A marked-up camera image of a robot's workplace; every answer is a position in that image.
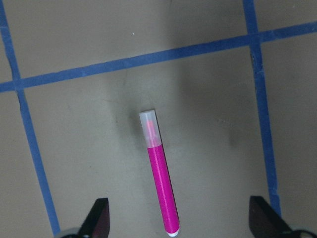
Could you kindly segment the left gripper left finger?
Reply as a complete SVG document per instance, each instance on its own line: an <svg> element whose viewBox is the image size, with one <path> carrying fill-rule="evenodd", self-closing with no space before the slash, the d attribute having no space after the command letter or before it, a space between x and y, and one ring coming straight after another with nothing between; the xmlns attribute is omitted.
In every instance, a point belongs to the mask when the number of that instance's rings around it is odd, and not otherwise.
<svg viewBox="0 0 317 238"><path fill-rule="evenodd" d="M110 231L108 198L98 198L78 231L80 238L107 238Z"/></svg>

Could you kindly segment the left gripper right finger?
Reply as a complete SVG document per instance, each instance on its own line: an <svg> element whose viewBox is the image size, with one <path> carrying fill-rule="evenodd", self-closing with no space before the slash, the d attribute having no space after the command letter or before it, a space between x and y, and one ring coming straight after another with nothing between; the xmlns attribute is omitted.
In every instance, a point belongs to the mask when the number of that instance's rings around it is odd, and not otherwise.
<svg viewBox="0 0 317 238"><path fill-rule="evenodd" d="M293 232L261 196L250 196L249 228L255 238L290 238Z"/></svg>

